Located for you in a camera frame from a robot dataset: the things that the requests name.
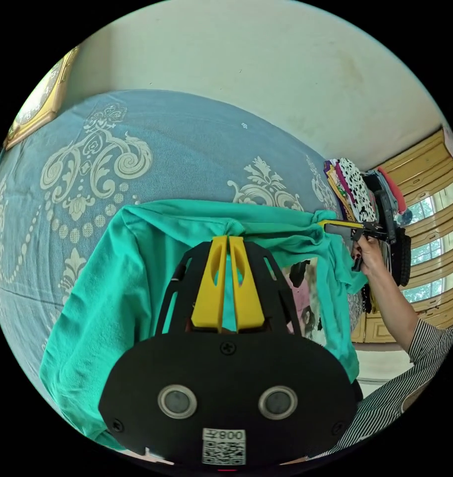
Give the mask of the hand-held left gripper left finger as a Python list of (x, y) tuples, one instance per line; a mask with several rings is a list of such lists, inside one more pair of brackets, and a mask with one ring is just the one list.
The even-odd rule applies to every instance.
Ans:
[(195, 329), (222, 331), (227, 249), (227, 236), (213, 238), (191, 316)]

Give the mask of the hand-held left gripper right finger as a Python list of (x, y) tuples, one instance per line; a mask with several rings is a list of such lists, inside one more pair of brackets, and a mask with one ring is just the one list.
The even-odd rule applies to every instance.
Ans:
[(244, 240), (230, 236), (229, 248), (237, 332), (262, 328), (265, 317)]

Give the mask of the person's right hand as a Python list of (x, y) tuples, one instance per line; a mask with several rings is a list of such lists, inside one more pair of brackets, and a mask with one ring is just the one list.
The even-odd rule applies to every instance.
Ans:
[(361, 259), (361, 271), (367, 278), (376, 278), (388, 272), (379, 241), (373, 237), (361, 236), (352, 248), (352, 258)]

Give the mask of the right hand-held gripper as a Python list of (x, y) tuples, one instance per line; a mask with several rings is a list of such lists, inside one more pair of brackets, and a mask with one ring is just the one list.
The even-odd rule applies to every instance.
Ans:
[(381, 242), (389, 242), (387, 230), (376, 222), (349, 222), (340, 220), (322, 220), (317, 223), (326, 233), (344, 235), (350, 243), (359, 237), (374, 237)]

